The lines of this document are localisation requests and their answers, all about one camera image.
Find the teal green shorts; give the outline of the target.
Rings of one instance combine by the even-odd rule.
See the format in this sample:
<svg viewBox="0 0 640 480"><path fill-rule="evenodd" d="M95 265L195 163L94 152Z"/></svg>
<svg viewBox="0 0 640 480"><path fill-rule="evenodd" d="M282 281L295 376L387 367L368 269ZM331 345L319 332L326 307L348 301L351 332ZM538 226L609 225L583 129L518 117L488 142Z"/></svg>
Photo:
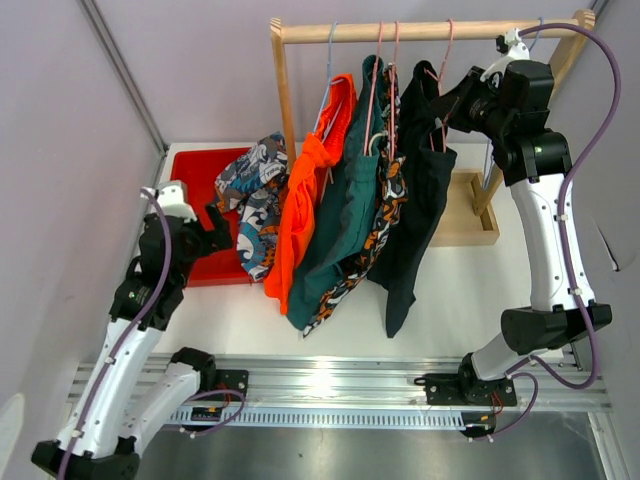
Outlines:
<svg viewBox="0 0 640 480"><path fill-rule="evenodd" d="M362 88L342 157L332 168L333 181L316 210L310 245L294 273L286 317L303 336L320 324L323 295L346 278L346 259L360 252L371 231L378 151L367 157L363 145L374 59L375 55L370 55L362 62Z"/></svg>

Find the pink hanger of teal shorts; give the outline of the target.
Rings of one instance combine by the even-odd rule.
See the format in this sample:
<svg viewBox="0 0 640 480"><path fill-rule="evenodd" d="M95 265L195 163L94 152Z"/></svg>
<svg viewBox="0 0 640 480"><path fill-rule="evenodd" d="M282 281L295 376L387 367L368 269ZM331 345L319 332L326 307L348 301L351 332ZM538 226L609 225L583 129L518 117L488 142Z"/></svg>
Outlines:
<svg viewBox="0 0 640 480"><path fill-rule="evenodd" d="M375 59L371 70L371 88L369 92L369 100L366 116L366 130L364 136L363 154L367 157L372 156L373 141L379 136L382 129L382 120L380 119L380 101L377 94L380 92L378 87L380 74L384 67L384 61L381 59L382 40L384 34L384 23L379 23L378 39Z"/></svg>

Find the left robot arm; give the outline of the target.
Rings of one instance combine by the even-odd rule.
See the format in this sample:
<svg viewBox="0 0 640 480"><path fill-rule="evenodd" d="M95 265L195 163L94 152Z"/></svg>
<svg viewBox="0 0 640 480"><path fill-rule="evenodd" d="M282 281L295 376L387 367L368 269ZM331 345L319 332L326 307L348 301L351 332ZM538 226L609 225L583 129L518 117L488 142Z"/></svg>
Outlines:
<svg viewBox="0 0 640 480"><path fill-rule="evenodd" d="M186 204L165 206L144 218L140 252L114 293L100 356L68 423L53 440L36 444L32 463L57 479L132 479L142 454L168 417L191 397L216 390L213 355L183 347L161 379L135 405L129 403L142 369L184 298L197 260L232 246L218 208L202 226Z"/></svg>

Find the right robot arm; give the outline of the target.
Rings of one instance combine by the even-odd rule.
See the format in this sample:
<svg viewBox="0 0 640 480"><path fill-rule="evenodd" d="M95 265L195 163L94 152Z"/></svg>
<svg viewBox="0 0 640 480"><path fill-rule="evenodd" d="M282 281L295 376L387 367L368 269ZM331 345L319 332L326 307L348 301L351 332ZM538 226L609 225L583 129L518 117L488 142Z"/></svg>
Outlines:
<svg viewBox="0 0 640 480"><path fill-rule="evenodd" d="M432 102L444 125L490 141L521 219L531 275L529 306L505 310L500 334L460 366L456 389L468 403L481 402L492 381L548 350L594 341L612 321L610 306L596 301L582 265L568 142L546 126L553 88L549 65L514 60L501 72L472 67Z"/></svg>

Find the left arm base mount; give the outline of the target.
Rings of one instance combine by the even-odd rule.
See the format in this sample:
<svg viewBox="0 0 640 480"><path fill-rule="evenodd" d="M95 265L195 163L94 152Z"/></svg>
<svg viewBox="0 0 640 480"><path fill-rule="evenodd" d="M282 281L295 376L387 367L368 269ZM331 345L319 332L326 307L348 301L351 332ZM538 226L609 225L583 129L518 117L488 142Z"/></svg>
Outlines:
<svg viewBox="0 0 640 480"><path fill-rule="evenodd" d="M250 374L247 370L220 369L216 373L214 389L233 390L246 395L249 387L249 377ZM209 400L222 405L240 402L237 395L233 393L218 393L210 396Z"/></svg>

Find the blue orange patterned shorts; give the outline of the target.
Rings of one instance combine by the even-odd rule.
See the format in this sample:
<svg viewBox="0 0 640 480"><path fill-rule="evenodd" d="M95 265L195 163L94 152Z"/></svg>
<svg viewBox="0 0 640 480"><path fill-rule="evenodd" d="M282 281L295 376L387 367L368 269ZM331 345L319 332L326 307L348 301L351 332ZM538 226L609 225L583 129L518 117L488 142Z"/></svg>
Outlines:
<svg viewBox="0 0 640 480"><path fill-rule="evenodd" d="M282 203L287 195L285 138L272 133L231 161L215 179L215 203L239 215L236 251L242 268L259 282L275 263Z"/></svg>

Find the blue hanger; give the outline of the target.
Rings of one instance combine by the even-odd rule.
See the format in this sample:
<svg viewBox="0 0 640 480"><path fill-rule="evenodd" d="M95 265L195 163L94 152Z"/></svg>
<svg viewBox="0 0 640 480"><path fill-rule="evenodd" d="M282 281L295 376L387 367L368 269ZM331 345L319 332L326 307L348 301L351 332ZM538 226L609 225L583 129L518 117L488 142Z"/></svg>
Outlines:
<svg viewBox="0 0 640 480"><path fill-rule="evenodd" d="M351 74L333 74L333 43L338 22L331 26L328 39L326 86L313 127L313 134L328 153L343 152L356 104L356 91Z"/></svg>
<svg viewBox="0 0 640 480"><path fill-rule="evenodd" d="M531 48L536 44L536 42L538 41L540 33L537 33L534 37L534 40L532 41L532 43L530 45L527 45L524 41L524 43L526 44L526 46L529 48L529 51L531 50ZM498 80L493 80L491 78L491 81L489 82L490 86L497 86L498 85ZM486 149L485 149L485 160L484 160L484 167L483 167L483 181L482 181L482 188L485 191L489 190L489 186L491 183L491 178L494 174L494 161L492 159L492 153L493 153L493 147L491 146L491 141L488 140L486 143Z"/></svg>

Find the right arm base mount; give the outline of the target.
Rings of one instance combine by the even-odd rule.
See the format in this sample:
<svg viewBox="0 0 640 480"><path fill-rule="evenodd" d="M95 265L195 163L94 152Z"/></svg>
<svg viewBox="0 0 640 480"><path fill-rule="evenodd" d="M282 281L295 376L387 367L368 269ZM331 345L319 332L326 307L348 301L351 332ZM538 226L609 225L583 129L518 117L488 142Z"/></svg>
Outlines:
<svg viewBox="0 0 640 480"><path fill-rule="evenodd" d="M431 406L506 406L518 403L512 380L465 379L459 374L431 373L413 379Z"/></svg>

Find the dark navy shorts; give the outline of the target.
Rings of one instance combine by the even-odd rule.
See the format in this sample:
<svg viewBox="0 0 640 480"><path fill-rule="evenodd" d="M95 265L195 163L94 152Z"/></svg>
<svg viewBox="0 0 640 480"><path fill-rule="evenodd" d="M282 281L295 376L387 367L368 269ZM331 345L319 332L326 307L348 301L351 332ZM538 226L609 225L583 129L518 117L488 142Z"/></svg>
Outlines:
<svg viewBox="0 0 640 480"><path fill-rule="evenodd" d="M439 96L437 73L419 61L400 99L397 147L408 195L397 225L368 279L387 291L385 331L389 338L402 328L416 297L414 287L425 251L444 213L457 153L445 145L446 129L436 120L431 101Z"/></svg>

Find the orange black patterned shorts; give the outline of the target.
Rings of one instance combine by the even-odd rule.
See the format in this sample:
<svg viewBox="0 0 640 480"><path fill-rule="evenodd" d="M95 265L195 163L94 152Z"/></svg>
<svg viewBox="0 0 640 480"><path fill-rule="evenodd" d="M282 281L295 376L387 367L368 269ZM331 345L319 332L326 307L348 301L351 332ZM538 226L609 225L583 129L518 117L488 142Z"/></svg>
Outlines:
<svg viewBox="0 0 640 480"><path fill-rule="evenodd" d="M346 278L321 299L321 312L318 315L320 324L318 329L335 312L338 305L351 293L369 274L376 260L386 246L390 230L400 218L402 204L407 200L407 186L400 172L404 157L395 147L395 158L389 158L389 129L390 129L390 64L382 69L383 87L378 94L380 100L383 127L379 136L373 141L373 149L378 151L377 187L375 195L375 211L371 231L369 232L360 252L346 259ZM396 133L400 114L400 99L396 81Z"/></svg>

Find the pink hanger of patterned shorts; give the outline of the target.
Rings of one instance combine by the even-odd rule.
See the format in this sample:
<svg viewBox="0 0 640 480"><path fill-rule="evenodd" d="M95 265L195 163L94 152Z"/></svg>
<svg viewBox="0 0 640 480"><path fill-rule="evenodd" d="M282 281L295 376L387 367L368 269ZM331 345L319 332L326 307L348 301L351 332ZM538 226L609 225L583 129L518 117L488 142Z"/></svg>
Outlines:
<svg viewBox="0 0 640 480"><path fill-rule="evenodd" d="M395 40L394 40L394 53L393 60L390 64L390 129L389 129L389 158L390 161L395 158L396 147L396 81L397 81L397 56L400 43L400 24L399 21L394 22L395 25Z"/></svg>

